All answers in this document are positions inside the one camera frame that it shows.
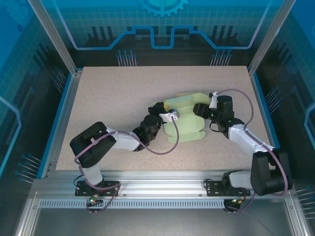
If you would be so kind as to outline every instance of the blue edge trim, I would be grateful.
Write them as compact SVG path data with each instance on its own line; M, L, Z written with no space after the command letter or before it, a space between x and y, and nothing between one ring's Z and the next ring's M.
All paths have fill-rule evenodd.
M264 94L262 93L262 89L261 89L258 77L256 75L256 72L254 73L253 77L254 77L254 80L255 80L255 84L257 86L257 91L259 93L259 98L261 100L262 108L264 109L264 112L265 112L265 115L266 115L267 123L269 125L269 129L270 129L270 132L271 132L271 136L272 136L275 148L280 148L280 144L279 144L276 132L275 132L274 124L272 123L271 116L270 116L270 113L268 111L267 103L266 103Z
M47 145L46 145L46 148L45 148L45 151L44 151L44 154L43 154L43 158L41 159L41 162L40 162L40 166L39 166L36 178L41 178L41 176L42 176L42 174L44 172L45 164L47 162L48 153L49 153L49 150L50 150L50 146L51 146L51 143L53 141L54 134L56 132L57 124L58 124L58 121L59 121L59 118L60 118L60 115L61 115L61 111L63 109L65 97L66 97L66 95L68 93L68 89L69 89L69 85L70 85L70 82L71 82L71 78L72 78L72 75L69 73L67 82L66 82L64 90L63 90L63 95L61 96L61 100L60 100L60 103L59 103L59 106L58 106L58 109L57 109L57 113L56 113L56 116L55 116L53 127L51 128L51 131L50 131L50 134L49 134L49 138L48 138Z
M51 143L53 141L53 137L54 137L54 134L55 134L55 131L56 131L56 128L57 128L57 124L58 124L58 121L59 121L59 118L60 118L60 115L61 115L61 111L63 109L65 97L66 97L66 94L67 94L68 89L69 89L71 77L72 77L72 75L69 74L68 80L67 80L67 83L65 84L63 95L62 95L61 100L60 100L60 104L59 104L59 107L58 107L58 110L57 110L57 113L56 113L56 116L55 116L53 127L51 129L51 132L50 132L50 135L49 135L49 138L48 138L48 142L47 142L47 145L46 145L46 148L45 148L45 151L44 151L44 154L43 154L43 158L41 160L41 163L40 163L39 170L38 170L36 178L41 178L41 176L42 176L42 174L44 172L44 168L45 168L45 164L46 164L46 161L47 161L47 158L48 158L48 153L49 153L49 150L50 150L50 146L51 146ZM275 132L274 125L273 125L273 123L271 121L271 117L270 117L270 114L269 114L269 111L268 111L268 108L267 108L267 104L266 104L265 98L263 96L262 89L261 89L261 86L260 86L260 83L259 83L259 80L258 80L258 77L257 77L256 73L254 73L253 77L255 79L255 83L256 83L256 86L257 86L258 93L259 93L259 97L261 99L262 107L263 107L264 112L266 114L267 122L268 122L268 125L269 125L269 128L270 128L270 131L271 131L271 135L272 135L272 138L273 138L273 141L274 141L274 144L275 144L275 148L279 148L280 144L279 144L276 132Z

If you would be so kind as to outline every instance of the green fabric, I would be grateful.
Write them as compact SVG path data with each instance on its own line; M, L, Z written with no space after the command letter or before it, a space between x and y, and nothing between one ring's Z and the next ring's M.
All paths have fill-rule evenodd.
M205 137L206 132L200 131L205 127L203 118L196 116L193 113L193 107L196 103L209 104L209 97L203 93L196 93L193 95L186 95L177 98L172 98L165 101L168 109L176 108L180 117L176 121L180 138L179 142L187 142L192 140L199 140ZM164 124L165 133L170 135L167 137L168 142L176 143L177 135L176 129L172 122Z

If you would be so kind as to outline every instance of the robotic arm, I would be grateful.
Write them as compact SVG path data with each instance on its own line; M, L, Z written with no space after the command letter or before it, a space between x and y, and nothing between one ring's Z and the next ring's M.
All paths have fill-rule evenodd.
M210 94L210 98L210 105L195 104L193 109L195 115L211 120L211 124L214 123L218 126L220 133L237 143L248 156L252 157L251 171L231 171L223 175L222 184L225 192L228 194L233 188L245 188L252 189L257 195L262 196L283 191L285 179L279 165L272 156L275 156L281 164L285 172L288 189L291 189L292 179L287 153L263 143L246 128L246 125L240 119L235 118L230 96L219 96L214 92ZM70 142L73 153L77 156L86 150L94 140L112 133L112 135L108 135L87 149L78 158L83 174L90 184L95 187L103 187L104 181L98 162L111 148L141 151L145 147L132 136L148 146L150 141L156 138L163 123L172 121L172 118L174 120L179 118L178 112L176 110L167 111L167 107L163 102L148 108L148 111L149 115L144 118L139 127L131 132L113 133L114 130L107 128L102 122L97 122ZM275 169L270 170L269 164L275 166Z
M103 177L98 162L110 149L141 151L144 146L134 137L145 146L149 146L150 142L156 138L163 123L172 121L172 118L174 120L179 118L177 110L167 111L164 102L156 103L153 107L149 107L148 111L149 115L145 116L140 126L131 132L115 133L113 129L107 128L102 122L97 122L71 140L70 147L74 155L77 156L93 141L106 134L113 133L100 140L78 158L84 177L89 183L96 187L102 187Z
M211 120L218 126L220 133L237 143L248 156L252 157L251 171L232 171L223 175L222 183L225 191L229 192L231 188L246 188L253 190L259 196L283 191L285 180L268 149L279 160L286 175L288 189L291 189L292 179L287 153L265 144L246 129L244 122L234 117L230 96L218 96L214 92L210 94L210 98L210 105L202 103L195 105L193 110L195 115ZM276 168L270 170L269 164Z

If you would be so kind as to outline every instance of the metal base plate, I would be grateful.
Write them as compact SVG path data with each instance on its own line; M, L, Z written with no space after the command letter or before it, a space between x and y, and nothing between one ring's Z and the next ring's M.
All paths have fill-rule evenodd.
M110 187L120 183L119 181L104 181L102 187ZM106 191L100 192L91 188L90 186L85 183L84 180L77 182L77 188L75 190L74 195L77 197L91 197L92 195L99 193L100 197L112 197L115 194L115 188L108 189Z

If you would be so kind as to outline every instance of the cable connector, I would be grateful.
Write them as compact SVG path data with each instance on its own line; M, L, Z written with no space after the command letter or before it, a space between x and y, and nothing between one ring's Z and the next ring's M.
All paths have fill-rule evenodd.
M210 109L216 109L217 108L218 96L219 96L218 92L212 92L209 94L209 98L211 99L210 106L209 106Z
M177 109L171 109L168 113L159 114L159 116L163 119L163 122L172 122L172 118L174 118L174 120L177 120L180 117Z

